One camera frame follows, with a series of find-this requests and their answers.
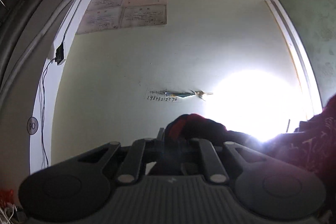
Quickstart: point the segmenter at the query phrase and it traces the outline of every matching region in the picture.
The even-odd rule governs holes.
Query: white wall
[[[287,109],[274,115],[282,119],[280,132],[286,130],[293,115],[289,109],[297,103],[290,99],[300,96],[300,87],[283,36],[263,0],[168,0],[167,13],[164,26],[75,37],[55,106],[53,164],[111,140],[130,145],[138,138],[155,137],[160,127],[184,113],[214,118],[232,130],[244,128],[234,128],[237,120],[233,123],[232,118],[249,125],[249,116],[257,117],[265,126],[269,121],[258,110],[282,104],[279,98]],[[252,78],[246,76],[251,70],[257,71],[248,73]],[[238,86],[221,86],[223,80],[236,78]],[[287,90],[273,92],[279,85]],[[176,104],[153,103],[144,99],[148,88],[217,95],[208,102],[186,98]],[[221,91],[231,99],[218,96]],[[242,99],[260,91],[262,101],[244,104]]]

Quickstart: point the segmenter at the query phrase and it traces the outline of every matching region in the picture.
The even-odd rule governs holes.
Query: black plastic device
[[[182,174],[145,175],[146,164],[171,155]],[[312,173],[234,142],[213,147],[205,139],[107,143],[32,174],[19,189],[28,223],[317,224],[325,196]]]

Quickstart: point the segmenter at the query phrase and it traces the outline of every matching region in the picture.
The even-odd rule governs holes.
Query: handwritten phone number
[[[147,100],[150,101],[165,101],[165,102],[176,102],[177,98],[173,98],[173,97],[161,97],[161,96],[148,96],[146,98]]]

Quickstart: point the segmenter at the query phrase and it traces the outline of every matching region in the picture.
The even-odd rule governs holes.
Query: round sign
[[[35,117],[30,117],[27,123],[27,131],[29,135],[34,135],[39,128],[39,122]]]

